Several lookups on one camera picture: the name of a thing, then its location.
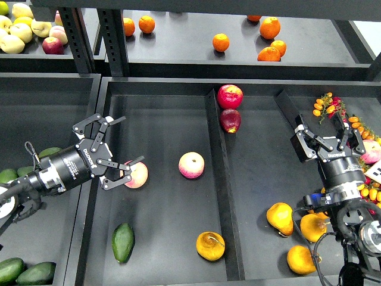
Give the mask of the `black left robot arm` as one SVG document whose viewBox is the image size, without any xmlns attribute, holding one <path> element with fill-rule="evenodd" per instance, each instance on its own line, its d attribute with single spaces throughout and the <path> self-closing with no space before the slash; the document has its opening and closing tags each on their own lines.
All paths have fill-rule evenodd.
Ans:
<svg viewBox="0 0 381 286">
<path fill-rule="evenodd" d="M 39 158 L 27 142 L 26 148 L 31 152 L 35 166 L 32 172 L 1 184 L 1 206 L 15 199 L 1 232 L 40 210 L 44 196 L 59 195 L 93 178 L 98 178 L 106 191 L 130 182 L 132 166 L 144 157 L 127 164 L 114 162 L 112 152 L 104 142 L 107 129 L 123 120 L 124 116 L 113 119 L 93 114 L 73 125 L 72 130 L 79 139 L 77 144 L 43 158 Z"/>
</svg>

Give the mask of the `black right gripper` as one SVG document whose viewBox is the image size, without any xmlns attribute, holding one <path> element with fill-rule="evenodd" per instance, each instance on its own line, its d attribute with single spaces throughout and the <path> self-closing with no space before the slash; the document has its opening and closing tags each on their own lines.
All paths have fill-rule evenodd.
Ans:
<svg viewBox="0 0 381 286">
<path fill-rule="evenodd" d="M 339 113 L 335 113 L 331 121 L 337 136 L 320 137 L 310 130 L 302 114 L 296 116 L 291 143 L 300 162 L 320 160 L 326 163 L 339 158 L 360 157 L 366 153 L 360 134 L 349 129 Z"/>
</svg>

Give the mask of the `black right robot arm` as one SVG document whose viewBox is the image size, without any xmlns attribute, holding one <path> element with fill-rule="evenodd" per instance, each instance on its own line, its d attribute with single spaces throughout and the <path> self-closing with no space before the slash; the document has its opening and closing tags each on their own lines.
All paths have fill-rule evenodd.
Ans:
<svg viewBox="0 0 381 286">
<path fill-rule="evenodd" d="M 291 120 L 291 143 L 301 162 L 314 160 L 325 188 L 323 194 L 303 198 L 304 210 L 325 213 L 333 234 L 343 248 L 344 265 L 339 285 L 380 285 L 380 269 L 370 258 L 380 259 L 380 208 L 361 197 L 358 187 L 366 181 L 358 159 L 366 153 L 356 129 L 332 117 L 337 134 L 320 137 L 301 114 Z"/>
</svg>

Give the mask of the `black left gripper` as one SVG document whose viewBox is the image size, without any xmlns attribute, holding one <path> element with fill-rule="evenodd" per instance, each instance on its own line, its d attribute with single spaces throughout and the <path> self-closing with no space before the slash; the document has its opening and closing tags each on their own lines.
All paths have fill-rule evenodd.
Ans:
<svg viewBox="0 0 381 286">
<path fill-rule="evenodd" d="M 111 190 L 130 182 L 132 180 L 132 166 L 145 159 L 144 156 L 139 156 L 127 164 L 111 161 L 113 155 L 107 143 L 103 143 L 103 139 L 110 126 L 116 125 L 125 119 L 125 116 L 114 119 L 111 116 L 102 117 L 99 113 L 95 113 L 72 127 L 73 132 L 80 139 L 76 145 L 76 149 L 81 158 L 84 159 L 85 164 L 90 170 L 90 174 L 100 177 L 99 180 L 101 181 L 103 190 Z M 95 128 L 94 138 L 85 137 L 87 126 Z M 114 181 L 107 178 L 105 174 L 109 168 L 121 170 L 121 177 Z"/>
</svg>

